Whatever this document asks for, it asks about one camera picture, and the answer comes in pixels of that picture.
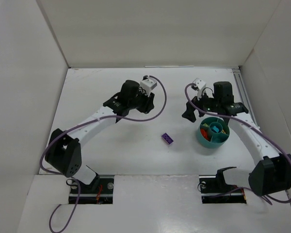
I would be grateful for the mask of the purple long lego brick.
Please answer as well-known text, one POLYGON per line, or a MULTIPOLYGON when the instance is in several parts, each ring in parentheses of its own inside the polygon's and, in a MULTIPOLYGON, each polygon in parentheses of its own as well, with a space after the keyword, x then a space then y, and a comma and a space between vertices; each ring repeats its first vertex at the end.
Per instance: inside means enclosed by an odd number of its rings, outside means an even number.
POLYGON ((167 134, 167 133, 164 133, 162 136, 161 136, 162 140, 167 144, 167 145, 172 145, 173 144, 173 139, 167 134))

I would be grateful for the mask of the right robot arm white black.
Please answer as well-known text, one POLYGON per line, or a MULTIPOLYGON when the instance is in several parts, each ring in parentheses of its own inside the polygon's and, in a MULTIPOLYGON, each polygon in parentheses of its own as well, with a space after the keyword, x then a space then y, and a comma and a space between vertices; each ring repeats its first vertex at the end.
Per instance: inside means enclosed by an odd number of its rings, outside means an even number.
POLYGON ((186 86, 188 88, 197 94, 188 99, 182 117, 196 122, 195 111, 198 111, 199 117, 208 115, 197 128, 197 140, 208 149, 216 149, 234 131, 249 151, 255 168, 242 173, 240 180, 244 186, 249 186, 259 197, 291 188, 291 155, 265 136, 253 122, 246 106, 234 100, 230 82, 215 82, 212 97, 207 95, 207 85, 201 79, 195 79, 186 86))

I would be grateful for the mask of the teal round divided container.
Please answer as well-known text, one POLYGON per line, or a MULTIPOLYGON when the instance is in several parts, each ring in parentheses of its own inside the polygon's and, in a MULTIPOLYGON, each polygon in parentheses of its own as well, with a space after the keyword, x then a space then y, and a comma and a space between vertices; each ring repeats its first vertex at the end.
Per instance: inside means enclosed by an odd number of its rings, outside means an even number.
POLYGON ((217 118, 217 117, 208 117, 204 120, 201 121, 201 124, 199 125, 197 131, 196 131, 196 138, 198 140, 198 142, 204 146, 205 148, 208 149, 217 149, 219 147, 221 147, 228 139, 229 139, 229 135, 230 135, 230 129, 228 127, 228 125, 221 119, 217 118), (211 131, 210 129, 210 124, 212 122, 218 122, 222 125, 223 130, 225 130, 228 134, 224 134, 224 133, 214 133, 211 131), (204 127, 202 124, 208 124, 209 128, 204 127), (204 129, 207 131, 208 137, 210 138, 210 141, 207 141, 201 134, 200 129, 204 129))

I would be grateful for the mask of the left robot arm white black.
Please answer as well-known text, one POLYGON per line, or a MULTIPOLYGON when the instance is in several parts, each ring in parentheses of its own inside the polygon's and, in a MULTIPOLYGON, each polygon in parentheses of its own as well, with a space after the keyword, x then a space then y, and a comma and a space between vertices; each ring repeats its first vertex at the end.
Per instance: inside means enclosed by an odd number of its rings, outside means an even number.
POLYGON ((126 117, 136 109, 148 114, 153 108, 153 89, 157 81, 145 77, 139 83, 126 80, 120 92, 103 103, 96 112, 81 123, 81 127, 68 133, 56 129, 51 134, 51 147, 45 155, 47 163, 67 178, 75 178, 85 185, 93 185, 98 174, 82 163, 81 149, 94 136, 126 117))

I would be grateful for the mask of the aluminium rail right side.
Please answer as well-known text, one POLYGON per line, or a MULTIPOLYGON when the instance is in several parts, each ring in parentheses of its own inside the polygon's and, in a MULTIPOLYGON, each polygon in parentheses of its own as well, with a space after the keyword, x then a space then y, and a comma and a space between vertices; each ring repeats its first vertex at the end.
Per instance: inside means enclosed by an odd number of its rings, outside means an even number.
POLYGON ((238 91, 239 91, 239 94, 240 94, 240 98, 241 98, 243 104, 248 109, 250 116, 252 118, 254 118, 254 114, 252 112, 252 107, 251 107, 251 104, 250 104, 250 100, 249 100, 247 91, 245 89, 245 85, 244 85, 244 82, 243 82, 243 78, 242 78, 242 74, 241 74, 240 68, 239 67, 233 68, 232 69, 232 73, 234 75, 234 79, 235 79, 235 82, 236 82, 236 85, 237 85, 237 88, 238 88, 238 91))

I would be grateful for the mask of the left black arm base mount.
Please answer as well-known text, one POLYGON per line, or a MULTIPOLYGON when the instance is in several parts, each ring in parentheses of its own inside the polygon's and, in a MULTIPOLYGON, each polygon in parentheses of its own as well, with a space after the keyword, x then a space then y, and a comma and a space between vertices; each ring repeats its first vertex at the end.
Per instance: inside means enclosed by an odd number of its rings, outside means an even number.
POLYGON ((102 175, 90 185, 80 183, 80 196, 78 198, 78 185, 76 181, 66 180, 66 184, 70 187, 68 203, 69 204, 112 204, 114 175, 102 175))

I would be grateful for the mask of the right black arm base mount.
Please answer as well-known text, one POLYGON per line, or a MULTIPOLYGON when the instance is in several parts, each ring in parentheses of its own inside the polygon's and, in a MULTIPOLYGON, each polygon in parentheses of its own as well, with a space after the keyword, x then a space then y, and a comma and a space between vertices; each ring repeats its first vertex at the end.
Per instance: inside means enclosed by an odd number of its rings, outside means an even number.
POLYGON ((199 175, 197 189, 201 193, 203 204, 247 203, 244 190, 225 181, 224 171, 234 168, 236 167, 221 168, 215 175, 199 175))

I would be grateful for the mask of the orange dish lego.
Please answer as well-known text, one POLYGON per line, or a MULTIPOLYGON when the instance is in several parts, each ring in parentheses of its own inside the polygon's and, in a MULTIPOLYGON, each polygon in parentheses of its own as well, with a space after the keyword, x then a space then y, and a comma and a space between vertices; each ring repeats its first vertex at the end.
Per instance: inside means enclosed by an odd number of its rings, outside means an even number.
POLYGON ((200 132, 202 134, 202 136, 207 140, 210 141, 210 138, 208 137, 207 131, 204 129, 200 129, 200 132))

